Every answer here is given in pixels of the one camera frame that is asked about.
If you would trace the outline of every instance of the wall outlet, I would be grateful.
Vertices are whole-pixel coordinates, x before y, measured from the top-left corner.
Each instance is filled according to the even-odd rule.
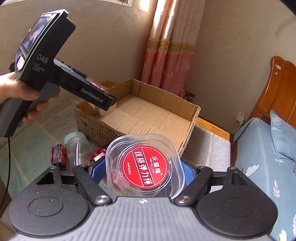
[[[246,116],[245,113],[239,111],[235,119],[239,122],[240,125],[242,125],[244,123],[245,116]]]
[[[238,112],[238,115],[242,116],[243,118],[245,118],[245,116],[246,116],[246,114],[241,111]]]

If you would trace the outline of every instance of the black cable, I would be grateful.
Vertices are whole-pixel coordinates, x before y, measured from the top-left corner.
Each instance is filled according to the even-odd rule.
[[[6,190],[5,190],[2,202],[0,204],[0,209],[4,204],[7,193],[8,193],[8,186],[9,186],[9,180],[10,180],[10,168],[11,168],[11,153],[10,153],[10,138],[8,137],[8,177],[7,177]]]

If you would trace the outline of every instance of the device screen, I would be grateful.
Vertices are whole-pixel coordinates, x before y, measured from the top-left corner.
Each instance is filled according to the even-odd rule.
[[[36,40],[38,39],[40,33],[45,28],[46,25],[51,21],[51,19],[54,17],[54,14],[50,16],[43,16],[40,17],[37,22],[34,24],[34,26],[29,31],[28,35],[24,39],[22,46],[25,49],[27,53],[29,53],[35,44]]]

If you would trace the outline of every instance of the beige wall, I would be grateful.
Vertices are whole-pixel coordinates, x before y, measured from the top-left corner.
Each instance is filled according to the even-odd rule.
[[[185,90],[228,131],[249,115],[279,55],[296,64],[296,17],[280,0],[206,0]]]
[[[141,78],[156,1],[149,12],[98,0],[25,0],[0,7],[0,74],[40,14],[65,8],[76,30],[58,58],[98,82]]]

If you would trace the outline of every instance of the red toy car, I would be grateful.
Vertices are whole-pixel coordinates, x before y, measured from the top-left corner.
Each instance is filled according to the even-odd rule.
[[[58,144],[51,149],[52,156],[50,157],[50,162],[53,166],[59,167],[61,170],[66,168],[66,148]]]

